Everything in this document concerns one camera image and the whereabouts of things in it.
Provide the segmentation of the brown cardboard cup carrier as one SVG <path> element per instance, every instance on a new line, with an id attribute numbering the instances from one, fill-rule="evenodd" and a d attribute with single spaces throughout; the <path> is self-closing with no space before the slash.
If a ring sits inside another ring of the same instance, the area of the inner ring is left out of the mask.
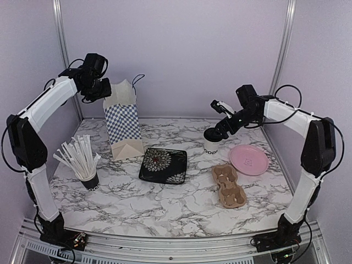
<path id="1" fill-rule="evenodd" d="M 244 189 L 238 185 L 238 175 L 230 164 L 220 164 L 212 168 L 213 180 L 219 187 L 219 201 L 225 208 L 239 208 L 247 202 Z"/>

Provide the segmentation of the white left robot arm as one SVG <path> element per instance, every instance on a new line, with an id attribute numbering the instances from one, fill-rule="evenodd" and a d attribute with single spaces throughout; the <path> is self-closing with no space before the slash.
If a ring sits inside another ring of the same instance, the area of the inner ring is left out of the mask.
<path id="1" fill-rule="evenodd" d="M 32 193 L 37 219 L 48 236 L 58 245 L 69 241 L 64 219 L 54 202 L 47 176 L 48 149 L 40 136 L 47 121 L 69 99 L 81 94 L 90 103 L 111 95 L 109 79 L 104 75 L 108 59 L 97 53 L 88 53 L 76 68 L 67 67 L 24 109 L 11 114 L 6 121 L 5 135 L 19 168 L 9 167 L 24 175 Z"/>

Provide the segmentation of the white paper coffee cup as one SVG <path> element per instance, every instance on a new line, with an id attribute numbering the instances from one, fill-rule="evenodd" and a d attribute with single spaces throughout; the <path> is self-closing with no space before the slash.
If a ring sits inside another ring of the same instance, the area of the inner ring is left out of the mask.
<path id="1" fill-rule="evenodd" d="M 207 139 L 204 139 L 204 152 L 208 155 L 216 155 L 218 153 L 219 149 L 219 141 L 218 142 L 213 142 Z"/>

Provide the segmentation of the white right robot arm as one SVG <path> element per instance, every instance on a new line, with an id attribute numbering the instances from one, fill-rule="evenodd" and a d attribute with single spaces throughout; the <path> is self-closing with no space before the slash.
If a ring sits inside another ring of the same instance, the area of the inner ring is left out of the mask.
<path id="1" fill-rule="evenodd" d="M 291 226 L 305 219 L 310 206 L 315 202 L 323 178 L 334 171 L 336 158 L 336 135 L 338 127 L 333 119 L 319 117 L 279 99 L 277 95 L 258 95 L 252 85 L 243 85 L 236 90 L 242 110 L 234 111 L 222 101 L 213 100 L 211 107 L 226 114 L 213 128 L 213 134 L 221 139 L 234 135 L 249 124 L 283 124 L 301 135 L 304 147 L 300 157 L 302 167 L 299 183 L 293 199 L 280 225 Z"/>

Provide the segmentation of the blue checkered paper bag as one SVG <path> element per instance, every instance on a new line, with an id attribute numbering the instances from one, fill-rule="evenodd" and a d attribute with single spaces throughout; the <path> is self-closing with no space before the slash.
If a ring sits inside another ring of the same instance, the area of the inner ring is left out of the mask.
<path id="1" fill-rule="evenodd" d="M 123 80 L 111 85 L 112 93 L 103 101 L 104 116 L 114 161 L 144 155 L 135 84 L 144 78 L 139 74 L 132 82 Z"/>

